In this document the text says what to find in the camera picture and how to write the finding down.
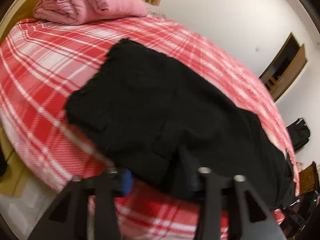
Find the dark wooden cabinet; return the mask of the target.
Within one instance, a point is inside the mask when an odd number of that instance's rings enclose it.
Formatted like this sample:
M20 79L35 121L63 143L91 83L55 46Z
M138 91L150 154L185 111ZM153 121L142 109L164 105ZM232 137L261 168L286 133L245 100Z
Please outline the dark wooden cabinet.
M280 227L287 239L319 239L319 175L312 162L299 173L300 195L283 209Z

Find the pink patterned cloth pile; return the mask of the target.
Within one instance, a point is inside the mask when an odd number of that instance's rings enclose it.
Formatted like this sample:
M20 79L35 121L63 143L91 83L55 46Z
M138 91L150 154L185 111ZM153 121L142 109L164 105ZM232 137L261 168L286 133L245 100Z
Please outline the pink patterned cloth pile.
M298 172L302 172L302 170L303 170L303 163L297 162L297 170L298 170Z

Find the black backpack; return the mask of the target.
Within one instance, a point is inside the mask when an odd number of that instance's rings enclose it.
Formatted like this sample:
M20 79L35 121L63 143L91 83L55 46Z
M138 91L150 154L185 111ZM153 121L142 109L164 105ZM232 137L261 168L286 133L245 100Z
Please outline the black backpack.
M295 152L298 152L309 142L311 133L303 118L298 118L295 122L287 126L287 131Z

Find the pink folded quilt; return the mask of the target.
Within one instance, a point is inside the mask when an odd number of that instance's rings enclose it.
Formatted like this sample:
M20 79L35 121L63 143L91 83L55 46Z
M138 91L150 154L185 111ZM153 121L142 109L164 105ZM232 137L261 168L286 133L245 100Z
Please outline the pink folded quilt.
M65 25L147 15L142 0L39 0L33 9L35 18Z

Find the cream wooden headboard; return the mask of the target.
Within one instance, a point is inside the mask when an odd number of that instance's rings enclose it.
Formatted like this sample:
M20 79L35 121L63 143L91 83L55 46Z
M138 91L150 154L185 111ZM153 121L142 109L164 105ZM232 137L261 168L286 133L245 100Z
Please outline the cream wooden headboard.
M1 40L15 23L33 16L33 8L37 2L38 0L14 0L1 20ZM1 177L1 194L20 198L31 172L15 152L3 127L1 127L1 153L4 154L8 164L5 174Z

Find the red plaid bed sheet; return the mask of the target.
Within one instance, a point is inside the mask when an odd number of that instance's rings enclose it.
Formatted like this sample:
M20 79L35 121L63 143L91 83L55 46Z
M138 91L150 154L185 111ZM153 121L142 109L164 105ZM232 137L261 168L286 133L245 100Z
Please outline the red plaid bed sheet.
M75 125L65 104L106 61L111 47L127 38L189 67L237 107L256 114L268 139L299 178L290 137L261 81L207 38L174 21L146 16L80 26L26 19L1 44L1 123L25 164L45 183L62 189L72 176L98 175L104 156ZM116 199L121 233L131 239L184 239L181 202L135 178L133 191Z

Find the black pants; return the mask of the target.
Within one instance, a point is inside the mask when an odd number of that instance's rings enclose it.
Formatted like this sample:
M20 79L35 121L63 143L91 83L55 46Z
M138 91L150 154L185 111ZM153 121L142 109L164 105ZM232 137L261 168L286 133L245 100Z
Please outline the black pants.
M198 169L244 175L269 209L296 200L293 166L258 116L175 58L124 38L65 104L69 124L132 175L196 202Z

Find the brown wooden door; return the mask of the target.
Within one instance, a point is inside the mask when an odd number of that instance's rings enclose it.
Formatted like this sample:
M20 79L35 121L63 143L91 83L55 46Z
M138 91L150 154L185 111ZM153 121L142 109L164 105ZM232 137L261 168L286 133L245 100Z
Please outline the brown wooden door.
M307 62L305 45L299 44L293 33L290 33L275 58L259 77L274 101L288 90Z

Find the striped grey pillow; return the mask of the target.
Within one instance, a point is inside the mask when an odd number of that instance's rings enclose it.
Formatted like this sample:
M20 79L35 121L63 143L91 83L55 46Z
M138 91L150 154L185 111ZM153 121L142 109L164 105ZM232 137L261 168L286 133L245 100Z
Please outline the striped grey pillow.
M160 18L167 18L165 13L161 10L161 8L157 5L152 5L150 3L144 3L145 7L148 11L148 14L151 16L156 16Z

